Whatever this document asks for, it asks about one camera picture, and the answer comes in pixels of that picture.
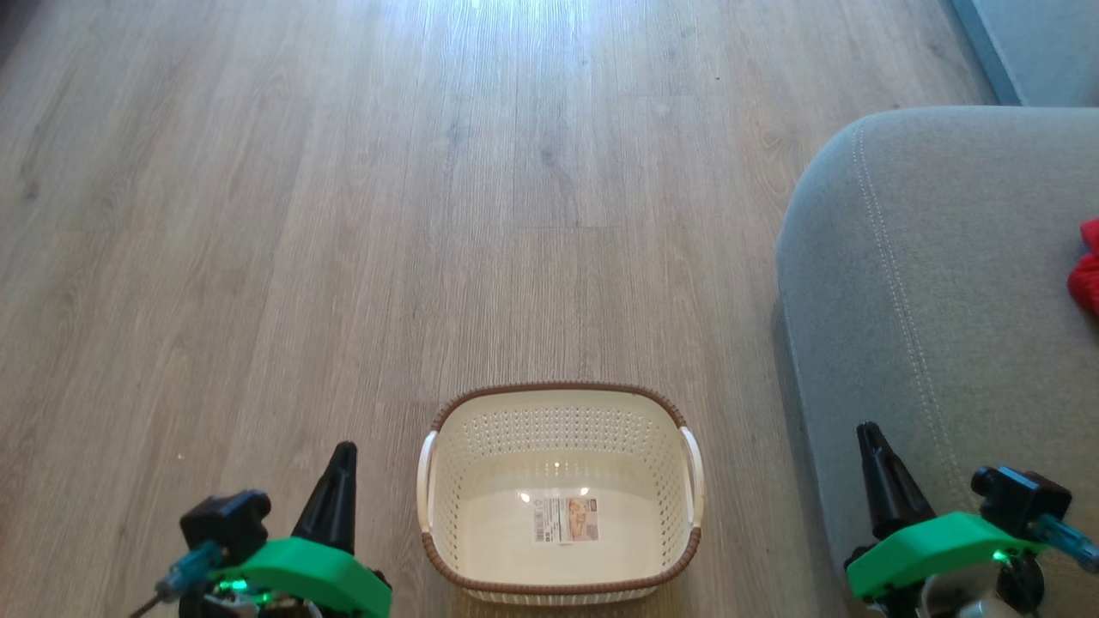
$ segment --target wood grain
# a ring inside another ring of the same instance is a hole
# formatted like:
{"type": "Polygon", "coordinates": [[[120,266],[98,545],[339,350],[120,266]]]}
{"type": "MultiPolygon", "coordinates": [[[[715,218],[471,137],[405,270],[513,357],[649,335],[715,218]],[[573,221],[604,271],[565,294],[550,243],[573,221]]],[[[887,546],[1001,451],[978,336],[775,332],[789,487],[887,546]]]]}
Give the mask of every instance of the wood grain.
{"type": "MultiPolygon", "coordinates": [[[[393,616],[841,616],[774,239],[847,122],[979,102],[937,2],[20,2],[0,13],[0,598],[119,616],[207,495],[292,526],[360,446],[393,616]],[[696,430],[687,573],[484,605],[419,548],[460,391],[639,383],[696,430]]],[[[156,616],[169,616],[159,609],[156,616]]]]}

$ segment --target product label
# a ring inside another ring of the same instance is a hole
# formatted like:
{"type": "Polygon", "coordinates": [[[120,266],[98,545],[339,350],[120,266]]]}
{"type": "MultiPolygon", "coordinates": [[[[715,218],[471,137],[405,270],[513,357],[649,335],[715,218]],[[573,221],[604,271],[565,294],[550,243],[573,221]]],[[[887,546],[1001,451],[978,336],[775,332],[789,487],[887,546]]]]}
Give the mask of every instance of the product label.
{"type": "Polygon", "coordinates": [[[534,498],[535,543],[586,543],[599,540],[599,503],[591,496],[534,498]]]}

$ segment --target red cloth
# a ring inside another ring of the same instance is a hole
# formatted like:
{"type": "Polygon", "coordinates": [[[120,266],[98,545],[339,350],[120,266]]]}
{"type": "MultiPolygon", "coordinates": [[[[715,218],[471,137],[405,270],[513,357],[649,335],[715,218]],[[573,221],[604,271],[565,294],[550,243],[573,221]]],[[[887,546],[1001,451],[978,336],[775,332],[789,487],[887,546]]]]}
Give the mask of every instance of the red cloth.
{"type": "Polygon", "coordinates": [[[1099,313],[1099,219],[1081,224],[1080,235],[1091,253],[1081,257],[1068,275],[1068,291],[1080,307],[1099,313]]]}

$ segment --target brown braided rim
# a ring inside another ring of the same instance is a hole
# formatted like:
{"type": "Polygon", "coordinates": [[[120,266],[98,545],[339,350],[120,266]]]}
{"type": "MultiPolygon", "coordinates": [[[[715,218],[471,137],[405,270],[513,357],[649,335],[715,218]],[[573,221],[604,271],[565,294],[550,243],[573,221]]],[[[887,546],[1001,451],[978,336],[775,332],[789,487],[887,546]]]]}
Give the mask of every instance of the brown braided rim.
{"type": "MultiPolygon", "coordinates": [[[[451,412],[456,410],[459,406],[475,399],[477,397],[485,397],[488,395],[501,395],[504,393],[523,393],[529,390],[614,390],[618,393],[629,393],[632,395],[641,395],[642,397],[647,397],[653,401],[656,401],[671,420],[675,421],[676,427],[687,427],[687,421],[684,419],[679,410],[668,401],[663,395],[650,390],[647,388],[642,388],[640,386],[631,386],[625,384],[603,384],[597,382],[544,382],[544,383],[528,383],[528,384],[514,384],[509,386],[493,386],[489,388],[479,388],[476,390],[470,390],[455,399],[453,399],[443,409],[440,410],[439,415],[435,417],[435,421],[431,424],[432,431],[440,431],[443,429],[443,423],[446,422],[447,417],[451,412]]],[[[695,558],[695,552],[698,551],[698,544],[702,540],[702,529],[692,528],[690,531],[690,538],[687,540],[687,548],[684,549],[682,555],[679,560],[675,562],[671,566],[664,570],[656,575],[651,577],[642,577],[640,580],[626,580],[623,582],[608,582],[606,584],[586,584],[586,585],[569,585],[569,586],[539,586],[529,584],[497,584],[492,582],[482,582],[480,580],[470,580],[465,577],[453,569],[451,569],[446,562],[443,561],[442,556],[439,555],[439,550],[435,549],[435,540],[432,539],[431,532],[422,532],[421,538],[423,540],[423,549],[428,552],[428,560],[431,561],[432,566],[443,576],[446,577],[454,584],[467,588],[470,591],[477,591],[481,593],[497,593],[497,594],[510,594],[510,595],[602,595],[610,593],[622,593],[626,591],[636,591],[641,588],[651,588],[654,586],[659,586],[665,584],[677,575],[682,573],[684,569],[690,564],[690,561],[695,558]]]]}

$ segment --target plastic basket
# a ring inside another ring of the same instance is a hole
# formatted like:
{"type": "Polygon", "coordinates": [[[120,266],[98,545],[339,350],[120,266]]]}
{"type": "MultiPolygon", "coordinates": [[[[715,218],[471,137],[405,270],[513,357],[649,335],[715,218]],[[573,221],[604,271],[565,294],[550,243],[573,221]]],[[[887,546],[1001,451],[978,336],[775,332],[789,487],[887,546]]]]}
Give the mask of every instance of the plastic basket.
{"type": "Polygon", "coordinates": [[[431,563],[477,598],[517,605],[652,593],[695,556],[703,504],[686,421],[633,386],[468,393],[436,417],[417,476],[431,563]]]}

